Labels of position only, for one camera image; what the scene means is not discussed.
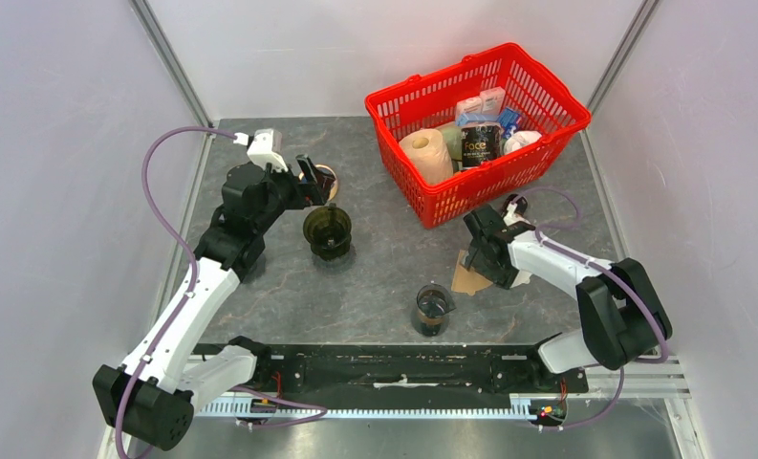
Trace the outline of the dark green glass dripper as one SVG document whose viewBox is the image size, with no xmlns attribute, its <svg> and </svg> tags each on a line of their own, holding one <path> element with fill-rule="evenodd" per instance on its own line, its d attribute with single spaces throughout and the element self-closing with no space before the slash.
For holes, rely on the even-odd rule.
<svg viewBox="0 0 758 459">
<path fill-rule="evenodd" d="M 303 222 L 303 235 L 311 251 L 324 261 L 333 261 L 351 249 L 350 216 L 336 204 L 312 210 Z"/>
</svg>

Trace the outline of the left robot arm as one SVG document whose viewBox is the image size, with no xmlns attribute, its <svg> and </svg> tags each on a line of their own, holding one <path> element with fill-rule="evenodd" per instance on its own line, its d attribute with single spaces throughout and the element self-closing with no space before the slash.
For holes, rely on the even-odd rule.
<svg viewBox="0 0 758 459">
<path fill-rule="evenodd" d="M 195 366 L 188 360 L 222 304 L 252 272 L 265 249 L 265 234 L 288 210 L 324 206 L 337 177 L 328 166 L 297 156 L 301 173 L 274 161 L 233 167 L 222 203 L 199 244 L 188 255 L 185 279 L 152 329 L 117 367 L 103 365 L 93 378 L 103 417 L 115 430 L 120 458 L 127 436 L 150 449 L 180 443 L 194 416 L 231 388 L 261 390 L 273 366 L 246 339 L 234 339 Z"/>
</svg>

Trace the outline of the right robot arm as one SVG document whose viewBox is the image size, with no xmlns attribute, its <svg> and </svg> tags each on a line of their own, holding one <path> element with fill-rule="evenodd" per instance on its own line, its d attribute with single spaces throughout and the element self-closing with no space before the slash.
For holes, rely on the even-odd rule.
<svg viewBox="0 0 758 459">
<path fill-rule="evenodd" d="M 635 259 L 595 258 L 543 235 L 520 214 L 501 214 L 489 205 L 464 218 L 471 235 L 464 266 L 510 289 L 529 273 L 550 283 L 577 304 L 580 327 L 536 346 L 537 358 L 525 365 L 527 383 L 551 390 L 565 372 L 589 366 L 619 370 L 632 361 L 668 357 L 670 320 L 645 268 Z"/>
</svg>

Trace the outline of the brown paper coffee filter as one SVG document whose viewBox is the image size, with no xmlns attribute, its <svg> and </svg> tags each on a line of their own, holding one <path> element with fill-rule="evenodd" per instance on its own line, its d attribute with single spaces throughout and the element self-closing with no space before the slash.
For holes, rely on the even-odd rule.
<svg viewBox="0 0 758 459">
<path fill-rule="evenodd" d="M 465 258 L 466 251 L 460 250 L 450 290 L 457 294 L 476 295 L 478 292 L 491 287 L 493 283 L 490 280 L 463 265 Z"/>
</svg>

